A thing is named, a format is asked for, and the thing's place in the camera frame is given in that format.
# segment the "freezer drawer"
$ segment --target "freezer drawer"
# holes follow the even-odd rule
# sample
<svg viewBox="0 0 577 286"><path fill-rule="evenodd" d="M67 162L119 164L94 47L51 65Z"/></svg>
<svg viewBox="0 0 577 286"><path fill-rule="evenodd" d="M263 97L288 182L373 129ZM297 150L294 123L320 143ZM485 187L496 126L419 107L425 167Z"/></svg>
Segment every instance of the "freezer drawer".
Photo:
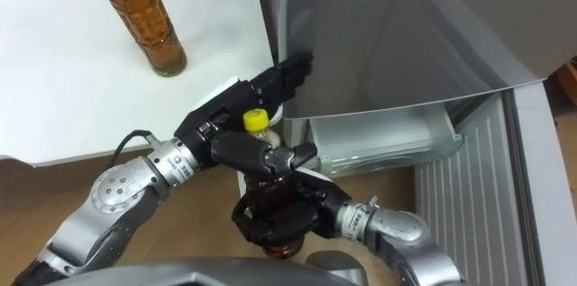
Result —
<svg viewBox="0 0 577 286"><path fill-rule="evenodd" d="M443 104L312 118L307 139L318 148L309 167L333 178L442 159L463 143Z"/></svg>
<svg viewBox="0 0 577 286"><path fill-rule="evenodd" d="M416 166L417 213L473 285L572 285L577 224L541 83L498 93Z"/></svg>

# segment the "white surface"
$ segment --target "white surface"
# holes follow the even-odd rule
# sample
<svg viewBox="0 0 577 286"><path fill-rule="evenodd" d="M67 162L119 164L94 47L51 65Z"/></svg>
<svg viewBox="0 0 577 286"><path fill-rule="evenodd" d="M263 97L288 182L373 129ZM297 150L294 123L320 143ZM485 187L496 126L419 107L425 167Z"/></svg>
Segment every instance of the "white surface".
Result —
<svg viewBox="0 0 577 286"><path fill-rule="evenodd" d="M417 213L471 285L527 285L500 94L456 131L458 153L416 166Z"/></svg>
<svg viewBox="0 0 577 286"><path fill-rule="evenodd" d="M259 0L163 1L188 55L176 78L154 74L108 0L0 0L0 154L72 160L137 128L165 140L213 88L272 64Z"/></svg>
<svg viewBox="0 0 577 286"><path fill-rule="evenodd" d="M543 84L515 89L536 235L547 285L577 280L577 222Z"/></svg>

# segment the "wooden floor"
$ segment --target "wooden floor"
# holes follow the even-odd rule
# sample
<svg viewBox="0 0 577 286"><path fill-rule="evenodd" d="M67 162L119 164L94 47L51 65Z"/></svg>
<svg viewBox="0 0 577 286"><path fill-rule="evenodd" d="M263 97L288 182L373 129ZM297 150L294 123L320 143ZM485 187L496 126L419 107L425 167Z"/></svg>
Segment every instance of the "wooden floor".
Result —
<svg viewBox="0 0 577 286"><path fill-rule="evenodd" d="M575 200L577 114L557 118L557 133ZM124 158L130 156L134 154L126 154ZM0 161L1 285L10 283L59 223L84 201L106 160L100 158L36 170L15 161ZM411 178L411 171L396 170L343 178L338 184L357 200L376 194L385 208L411 210L414 204ZM174 190L153 219L134 236L120 264L199 255L262 256L259 248L243 240L230 220L237 199L233 171L216 168L203 172ZM308 235L304 249L295 260L302 262L311 252L322 249L338 249L356 257L367 270L371 285L397 284L384 264L362 247L344 240L323 240Z"/></svg>

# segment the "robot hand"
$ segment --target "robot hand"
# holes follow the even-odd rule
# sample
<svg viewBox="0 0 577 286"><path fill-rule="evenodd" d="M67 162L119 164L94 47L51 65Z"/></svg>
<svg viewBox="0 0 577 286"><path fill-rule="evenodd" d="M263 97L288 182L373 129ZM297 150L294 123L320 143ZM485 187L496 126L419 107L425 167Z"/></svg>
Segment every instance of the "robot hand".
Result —
<svg viewBox="0 0 577 286"><path fill-rule="evenodd" d="M246 197L235 207L233 221L248 241L282 244L309 231L323 238L343 237L364 244L398 275L401 285L464 285L420 217L379 208L376 197L366 204L352 202L332 181L313 171L298 169L288 178L298 190L292 206L259 220L244 214Z"/></svg>
<svg viewBox="0 0 577 286"><path fill-rule="evenodd" d="M174 138L160 143L145 136L153 152L105 171L87 200L59 227L14 285L43 285L115 264L135 230L146 222L171 188L218 163L252 174L288 174L316 154L304 144L272 150L243 131L243 114L255 107L273 116L311 71L300 54L237 81L187 115Z"/></svg>

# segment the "refrigerator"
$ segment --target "refrigerator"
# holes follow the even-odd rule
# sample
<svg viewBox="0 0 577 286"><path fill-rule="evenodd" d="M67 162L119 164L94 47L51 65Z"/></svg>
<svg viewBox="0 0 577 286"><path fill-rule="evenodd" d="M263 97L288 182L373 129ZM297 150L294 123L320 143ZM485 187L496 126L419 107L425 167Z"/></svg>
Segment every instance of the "refrigerator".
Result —
<svg viewBox="0 0 577 286"><path fill-rule="evenodd" d="M289 144L331 177L412 167L417 213L472 285L571 285L577 223L542 81L572 0L261 0L277 60L313 73Z"/></svg>

